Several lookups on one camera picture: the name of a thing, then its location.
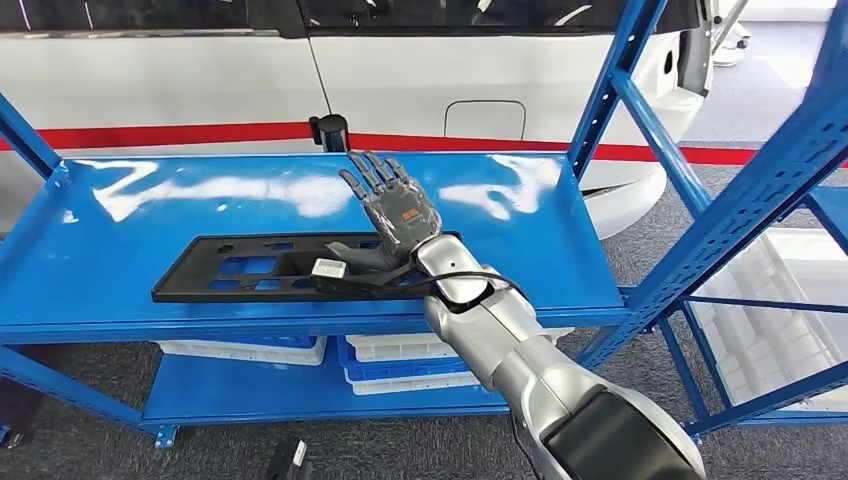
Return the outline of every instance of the robot forearm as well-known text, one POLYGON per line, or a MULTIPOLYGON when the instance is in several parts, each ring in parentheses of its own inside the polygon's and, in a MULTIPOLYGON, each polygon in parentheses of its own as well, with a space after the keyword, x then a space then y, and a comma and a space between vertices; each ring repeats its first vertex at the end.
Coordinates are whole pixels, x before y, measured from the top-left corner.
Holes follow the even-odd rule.
MULTIPOLYGON (((431 276, 494 272, 450 235, 429 239, 414 256, 431 276)), ((440 295, 425 299, 427 321, 486 389, 504 397, 545 478, 704 478, 697 448, 674 419, 559 351, 517 290, 477 277, 436 283, 440 295)))

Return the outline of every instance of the silver robotic arm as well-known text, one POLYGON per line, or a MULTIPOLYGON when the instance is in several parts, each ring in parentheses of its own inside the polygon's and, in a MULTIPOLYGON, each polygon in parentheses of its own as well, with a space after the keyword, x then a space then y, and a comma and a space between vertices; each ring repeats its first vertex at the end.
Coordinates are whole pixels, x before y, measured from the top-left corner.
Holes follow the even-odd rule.
MULTIPOLYGON (((431 276, 497 273, 456 237, 423 243, 414 257, 431 276)), ((705 477, 682 428, 644 395, 576 364, 545 336, 530 303, 505 282, 457 277, 425 298, 427 321, 480 383, 498 391, 532 442, 544 478, 677 480, 705 477)))
MULTIPOLYGON (((458 238, 441 234, 441 217, 424 189, 396 161, 366 152, 372 171, 358 154, 349 156, 370 192, 351 172, 339 173, 382 243, 371 250, 328 245, 344 262, 337 271, 413 262, 428 275, 436 284, 424 299, 428 323, 486 389, 504 397, 545 479, 705 478, 701 456, 677 422, 644 395, 558 350, 514 285, 480 265, 458 238)), ((313 275, 324 275, 318 263, 313 275)))

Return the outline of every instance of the car body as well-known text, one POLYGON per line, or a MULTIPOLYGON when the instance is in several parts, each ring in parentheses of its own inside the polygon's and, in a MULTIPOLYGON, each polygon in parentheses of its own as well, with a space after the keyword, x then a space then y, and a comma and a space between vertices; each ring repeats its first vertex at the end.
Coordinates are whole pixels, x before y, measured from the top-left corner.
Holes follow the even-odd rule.
MULTIPOLYGON (((558 25, 591 2, 246 1, 0 0, 0 92, 70 155, 316 151, 305 122, 328 113, 373 135, 357 148, 562 149, 625 3, 558 25), (139 126, 163 129, 128 140, 139 126)), ((703 0, 670 1, 634 74, 675 139, 709 89, 710 18, 703 0)), ((645 143, 623 106, 603 143, 645 143)), ((0 231, 41 182, 12 156, 0 231)), ((580 184, 602 238, 665 188, 658 164, 626 160, 593 161, 580 184)))

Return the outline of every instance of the white plastic crate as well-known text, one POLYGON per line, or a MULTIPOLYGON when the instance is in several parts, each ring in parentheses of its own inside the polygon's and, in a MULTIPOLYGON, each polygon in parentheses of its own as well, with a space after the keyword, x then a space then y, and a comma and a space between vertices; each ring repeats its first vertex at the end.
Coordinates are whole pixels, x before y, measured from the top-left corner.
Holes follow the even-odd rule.
POLYGON ((252 362, 321 365, 327 337, 318 337, 312 348, 275 347, 247 343, 212 342, 206 340, 167 340, 156 342, 162 352, 171 355, 226 358, 252 362))
MULTIPOLYGON (((573 331, 573 327, 545 329, 545 332, 554 341, 573 331)), ((448 344, 442 342, 435 333, 347 335, 345 338, 356 349, 356 359, 360 362, 420 360, 457 356, 456 352, 448 344)))
MULTIPOLYGON (((697 295, 840 304, 848 257, 820 229, 770 228, 697 295)), ((738 405, 845 360, 848 315, 693 303, 731 403, 738 405)), ((839 389, 792 408, 848 410, 839 389)))
POLYGON ((443 373, 418 377, 381 378, 354 382, 348 376, 347 371, 345 371, 345 379, 353 387, 353 393, 355 395, 409 392, 431 388, 466 387, 480 384, 471 372, 443 373))

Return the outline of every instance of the car window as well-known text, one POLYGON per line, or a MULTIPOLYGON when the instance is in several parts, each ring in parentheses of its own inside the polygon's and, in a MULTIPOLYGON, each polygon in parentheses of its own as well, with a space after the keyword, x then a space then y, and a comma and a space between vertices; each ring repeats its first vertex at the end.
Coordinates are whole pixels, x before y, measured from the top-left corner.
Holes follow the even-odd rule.
POLYGON ((247 7, 247 0, 0 0, 0 29, 247 28, 247 7))
MULTIPOLYGON (((669 0, 659 32, 696 28, 702 0, 669 0)), ((609 33, 627 0, 301 0, 307 28, 348 33, 609 33)))

